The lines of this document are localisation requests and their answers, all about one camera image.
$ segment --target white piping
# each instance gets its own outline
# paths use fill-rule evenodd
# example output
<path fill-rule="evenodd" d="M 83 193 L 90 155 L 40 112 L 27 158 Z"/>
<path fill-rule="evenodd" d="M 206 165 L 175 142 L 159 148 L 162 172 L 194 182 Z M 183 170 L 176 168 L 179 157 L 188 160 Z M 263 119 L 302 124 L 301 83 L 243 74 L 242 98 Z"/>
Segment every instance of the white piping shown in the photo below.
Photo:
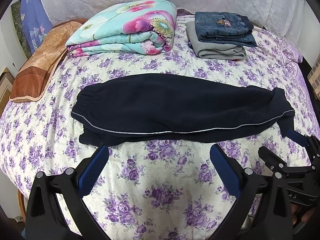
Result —
<path fill-rule="evenodd" d="M 200 131 L 193 131 L 193 132 L 172 132 L 172 131 L 165 131 L 165 132 L 151 132 L 151 133 L 117 132 L 117 131 L 106 130 L 106 129 L 103 129 L 103 128 L 100 128 L 100 127 L 97 127 L 97 126 L 93 125 L 93 124 L 90 123 L 89 120 L 86 119 L 83 115 L 77 114 L 77 113 L 75 113 L 75 112 L 73 112 L 73 111 L 71 111 L 71 113 L 76 114 L 76 115 L 82 117 L 82 118 L 85 119 L 92 127 L 97 128 L 97 129 L 99 129 L 99 130 L 106 131 L 106 132 L 123 133 L 123 134 L 159 134 L 159 133 L 169 133 L 169 132 L 170 132 L 170 133 L 194 133 L 194 132 L 205 132 L 205 131 L 216 130 L 216 129 L 231 130 L 231 129 L 237 129 L 237 128 L 239 128 L 239 127 L 241 127 L 241 126 L 245 126 L 245 125 L 260 125 L 260 124 L 264 124 L 264 123 L 266 123 L 266 122 L 270 122 L 270 121 L 273 120 L 273 119 L 282 117 L 285 113 L 291 112 L 291 111 L 294 111 L 294 110 L 285 111 L 285 112 L 283 112 L 283 114 L 281 114 L 281 115 L 279 115 L 279 116 L 276 116 L 276 117 L 274 117 L 274 118 L 272 118 L 272 119 L 270 119 L 270 120 L 268 120 L 268 121 L 262 122 L 262 123 L 241 124 L 241 125 L 239 125 L 239 126 L 237 126 L 237 127 L 232 127 L 232 128 L 226 128 L 226 127 L 219 128 L 219 127 L 215 127 L 215 128 L 210 128 L 210 129 L 200 130 Z"/>

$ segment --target brown folded blanket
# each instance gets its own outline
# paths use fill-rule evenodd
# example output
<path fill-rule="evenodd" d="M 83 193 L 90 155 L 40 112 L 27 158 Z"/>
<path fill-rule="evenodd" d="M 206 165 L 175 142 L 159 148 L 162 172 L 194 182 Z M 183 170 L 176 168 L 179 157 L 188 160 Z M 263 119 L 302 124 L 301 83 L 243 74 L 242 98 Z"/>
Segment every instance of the brown folded blanket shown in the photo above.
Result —
<path fill-rule="evenodd" d="M 13 82 L 10 101 L 38 101 L 46 91 L 56 67 L 66 57 L 65 46 L 70 36 L 87 19 L 75 19 L 53 27 L 43 43 L 19 70 Z"/>

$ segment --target white wall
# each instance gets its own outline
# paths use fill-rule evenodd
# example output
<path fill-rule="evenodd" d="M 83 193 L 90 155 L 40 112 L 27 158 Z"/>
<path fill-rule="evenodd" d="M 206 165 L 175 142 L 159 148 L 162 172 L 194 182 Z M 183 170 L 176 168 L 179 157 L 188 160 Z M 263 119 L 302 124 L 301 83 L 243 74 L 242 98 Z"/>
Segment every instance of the white wall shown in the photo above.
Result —
<path fill-rule="evenodd" d="M 298 49 L 313 67 L 320 54 L 320 23 L 305 2 L 303 27 L 298 42 Z"/>
<path fill-rule="evenodd" d="M 19 207 L 18 190 L 0 170 L 0 205 L 8 218 L 22 216 Z"/>
<path fill-rule="evenodd" d="M 0 20 L 0 73 L 7 67 L 15 77 L 26 60 L 13 25 L 11 6 L 9 6 Z"/>

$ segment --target floral bedspread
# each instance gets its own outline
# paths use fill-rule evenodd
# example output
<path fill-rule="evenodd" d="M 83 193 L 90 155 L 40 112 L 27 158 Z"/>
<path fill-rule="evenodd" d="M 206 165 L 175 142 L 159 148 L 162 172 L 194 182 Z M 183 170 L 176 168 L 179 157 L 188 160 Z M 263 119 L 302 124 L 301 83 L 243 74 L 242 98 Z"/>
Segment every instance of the floral bedspread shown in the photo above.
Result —
<path fill-rule="evenodd" d="M 247 50 L 246 60 L 196 58 L 187 46 L 184 24 L 189 20 L 193 17 L 178 17 L 174 46 L 168 53 L 69 58 L 60 65 L 40 101 L 8 103 L 0 119 L 0 168 L 26 197 L 38 171 L 60 174 L 95 151 L 95 147 L 79 143 L 82 124 L 70 116 L 78 92 L 89 84 L 125 75 L 173 73 L 237 86 L 280 87 L 296 111 L 296 130 L 320 136 L 296 63 L 301 60 L 296 49 L 255 27 L 258 47 Z M 228 156 L 259 174 L 270 174 L 258 157 L 261 145 L 291 166 L 308 163 L 305 150 L 282 138 L 277 124 L 261 134 L 219 144 Z M 111 147 L 109 161 L 84 202 L 111 239 L 205 239 L 235 200 L 210 163 L 211 145 L 153 140 Z M 79 232 L 62 196 L 58 198 L 70 229 Z"/>

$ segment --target folded black pants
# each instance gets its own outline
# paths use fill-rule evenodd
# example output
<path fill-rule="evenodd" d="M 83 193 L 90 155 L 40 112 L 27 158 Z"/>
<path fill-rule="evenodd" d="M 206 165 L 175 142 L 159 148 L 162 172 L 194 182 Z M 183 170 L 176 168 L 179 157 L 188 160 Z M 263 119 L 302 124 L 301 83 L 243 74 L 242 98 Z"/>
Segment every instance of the folded black pants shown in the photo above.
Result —
<path fill-rule="evenodd" d="M 99 146 L 151 139 L 211 143 L 260 133 L 278 123 L 294 129 L 284 90 L 236 87 L 171 74 L 140 74 L 85 87 L 71 116 L 79 141 Z"/>

